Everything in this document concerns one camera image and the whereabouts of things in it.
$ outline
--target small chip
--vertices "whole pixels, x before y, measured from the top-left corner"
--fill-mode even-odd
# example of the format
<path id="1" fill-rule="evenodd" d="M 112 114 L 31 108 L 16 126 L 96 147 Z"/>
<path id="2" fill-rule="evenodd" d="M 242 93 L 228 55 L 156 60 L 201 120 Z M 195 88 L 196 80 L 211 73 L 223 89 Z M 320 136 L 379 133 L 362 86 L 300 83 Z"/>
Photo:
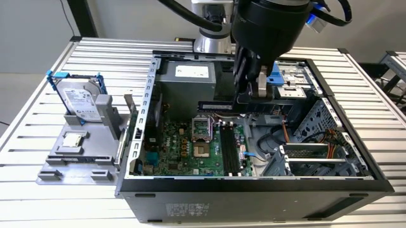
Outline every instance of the small chip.
<path id="1" fill-rule="evenodd" d="M 169 170 L 176 170 L 177 169 L 177 164 L 168 164 L 168 169 Z"/>

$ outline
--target floor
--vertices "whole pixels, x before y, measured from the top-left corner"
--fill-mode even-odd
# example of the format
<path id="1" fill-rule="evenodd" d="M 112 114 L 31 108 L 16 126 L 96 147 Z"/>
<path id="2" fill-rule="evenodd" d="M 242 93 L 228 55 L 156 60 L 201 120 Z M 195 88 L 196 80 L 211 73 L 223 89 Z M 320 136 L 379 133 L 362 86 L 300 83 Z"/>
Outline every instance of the floor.
<path id="1" fill-rule="evenodd" d="M 0 73 L 0 121 L 10 123 L 35 91 L 43 74 Z M 0 124 L 0 137 L 6 125 Z"/>

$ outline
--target hard drive label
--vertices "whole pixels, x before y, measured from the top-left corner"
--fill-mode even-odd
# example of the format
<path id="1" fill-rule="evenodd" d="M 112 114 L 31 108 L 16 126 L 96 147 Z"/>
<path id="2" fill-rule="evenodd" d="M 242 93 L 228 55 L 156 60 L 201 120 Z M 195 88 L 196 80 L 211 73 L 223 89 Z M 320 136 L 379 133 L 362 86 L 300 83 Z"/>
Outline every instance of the hard drive label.
<path id="1" fill-rule="evenodd" d="M 93 102 L 89 91 L 85 89 L 63 89 L 68 104 L 75 110 L 75 114 L 84 120 L 91 122 L 101 121 L 100 114 Z"/>

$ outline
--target power supply label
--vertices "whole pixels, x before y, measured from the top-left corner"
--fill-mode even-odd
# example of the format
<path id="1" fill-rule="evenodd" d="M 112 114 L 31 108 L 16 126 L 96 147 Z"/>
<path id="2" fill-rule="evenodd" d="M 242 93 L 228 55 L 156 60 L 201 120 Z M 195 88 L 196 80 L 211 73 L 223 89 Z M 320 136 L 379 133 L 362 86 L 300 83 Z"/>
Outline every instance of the power supply label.
<path id="1" fill-rule="evenodd" d="M 176 77 L 201 77 L 208 78 L 207 66 L 176 66 Z"/>
<path id="2" fill-rule="evenodd" d="M 63 89 L 65 98 L 71 108 L 75 110 L 75 114 L 84 120 L 89 122 L 100 122 L 100 114 L 93 102 L 89 91 L 85 89 Z"/>
<path id="3" fill-rule="evenodd" d="M 207 216 L 209 203 L 167 203 L 165 211 L 171 217 Z"/>

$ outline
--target sticker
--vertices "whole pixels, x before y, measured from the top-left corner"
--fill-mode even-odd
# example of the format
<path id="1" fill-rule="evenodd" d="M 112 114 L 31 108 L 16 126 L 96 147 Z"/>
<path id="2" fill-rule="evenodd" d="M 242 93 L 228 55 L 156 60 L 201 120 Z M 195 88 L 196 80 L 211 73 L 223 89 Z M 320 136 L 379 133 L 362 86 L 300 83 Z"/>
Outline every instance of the sticker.
<path id="1" fill-rule="evenodd" d="M 207 216 L 209 203 L 167 203 L 165 212 L 169 217 Z"/>
<path id="2" fill-rule="evenodd" d="M 75 114 L 85 121 L 101 121 L 89 91 L 65 88 L 63 92 L 69 106 L 75 110 Z"/>
<path id="3" fill-rule="evenodd" d="M 176 77 L 201 77 L 208 78 L 207 66 L 176 66 Z"/>
<path id="4" fill-rule="evenodd" d="M 203 109 L 228 109 L 228 110 L 231 110 L 232 106 L 231 105 L 203 104 L 201 108 Z"/>
<path id="5" fill-rule="evenodd" d="M 264 115 L 266 124 L 280 124 L 282 117 L 279 115 Z"/>
<path id="6" fill-rule="evenodd" d="M 63 158 L 63 161 L 65 161 L 65 162 L 77 162 L 79 159 L 77 158 Z"/>

